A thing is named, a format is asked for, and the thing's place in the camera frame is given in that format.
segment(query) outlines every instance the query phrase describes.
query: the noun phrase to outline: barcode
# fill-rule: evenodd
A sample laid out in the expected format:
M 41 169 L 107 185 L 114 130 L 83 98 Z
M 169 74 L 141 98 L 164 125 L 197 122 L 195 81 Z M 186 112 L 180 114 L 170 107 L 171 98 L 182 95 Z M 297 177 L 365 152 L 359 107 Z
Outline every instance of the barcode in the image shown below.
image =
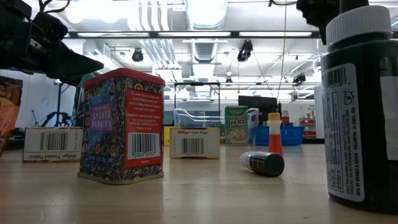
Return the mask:
M 44 131 L 40 134 L 41 151 L 66 151 L 68 149 L 69 132 Z
M 132 136 L 132 151 L 139 152 L 156 152 L 157 140 L 159 134 L 131 134 Z
M 203 138 L 183 138 L 181 139 L 182 154 L 184 155 L 203 155 L 205 153 L 205 140 Z
M 325 88 L 340 87 L 347 84 L 346 68 L 338 68 L 322 76 L 322 83 Z

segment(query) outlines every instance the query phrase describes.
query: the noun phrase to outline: computer monitor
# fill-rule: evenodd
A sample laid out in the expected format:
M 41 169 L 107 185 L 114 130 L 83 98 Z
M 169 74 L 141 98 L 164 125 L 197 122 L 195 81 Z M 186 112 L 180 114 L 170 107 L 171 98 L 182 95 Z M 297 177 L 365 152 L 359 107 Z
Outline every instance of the computer monitor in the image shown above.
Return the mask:
M 261 97 L 261 96 L 239 96 L 239 106 L 247 106 L 250 108 L 259 109 L 259 124 L 268 121 L 268 114 L 280 112 L 280 105 L 277 103 L 276 98 Z

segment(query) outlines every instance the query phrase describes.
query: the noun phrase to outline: black bottle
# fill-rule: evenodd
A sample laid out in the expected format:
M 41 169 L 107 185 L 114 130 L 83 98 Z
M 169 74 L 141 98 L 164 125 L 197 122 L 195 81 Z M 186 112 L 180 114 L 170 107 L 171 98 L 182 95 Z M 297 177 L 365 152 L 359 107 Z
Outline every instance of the black bottle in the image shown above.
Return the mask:
M 343 205 L 398 213 L 398 42 L 389 10 L 363 6 L 326 28 L 322 59 L 329 196 Z
M 267 177 L 278 177 L 285 169 L 284 158 L 273 152 L 245 152 L 240 157 L 244 167 Z

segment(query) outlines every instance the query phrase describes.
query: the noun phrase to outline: white bottle cap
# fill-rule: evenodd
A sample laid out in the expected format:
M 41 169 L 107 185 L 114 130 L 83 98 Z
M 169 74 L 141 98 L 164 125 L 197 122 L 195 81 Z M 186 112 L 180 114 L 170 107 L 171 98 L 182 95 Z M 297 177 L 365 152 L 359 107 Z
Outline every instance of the white bottle cap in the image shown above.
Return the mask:
M 326 27 L 328 51 L 341 40 L 361 34 L 383 33 L 392 37 L 388 8 L 363 6 L 344 12 L 332 19 Z
M 245 152 L 241 157 L 241 164 L 242 166 L 248 168 L 249 170 L 251 170 L 250 167 L 250 157 L 253 154 L 253 152 Z

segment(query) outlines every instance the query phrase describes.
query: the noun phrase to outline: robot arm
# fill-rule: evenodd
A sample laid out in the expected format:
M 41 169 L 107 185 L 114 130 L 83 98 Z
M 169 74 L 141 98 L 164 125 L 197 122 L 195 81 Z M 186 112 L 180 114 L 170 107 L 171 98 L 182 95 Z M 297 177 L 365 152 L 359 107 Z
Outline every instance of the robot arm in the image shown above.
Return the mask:
M 319 28 L 322 42 L 326 45 L 326 26 L 338 14 L 368 6 L 368 0 L 298 0 L 296 7 L 303 13 L 307 24 Z
M 62 42 L 68 29 L 49 13 L 65 10 L 70 0 L 61 9 L 44 12 L 51 1 L 39 0 L 40 12 L 32 21 L 32 8 L 23 0 L 0 0 L 0 69 L 45 73 L 77 86 L 83 75 L 104 65 L 71 51 Z

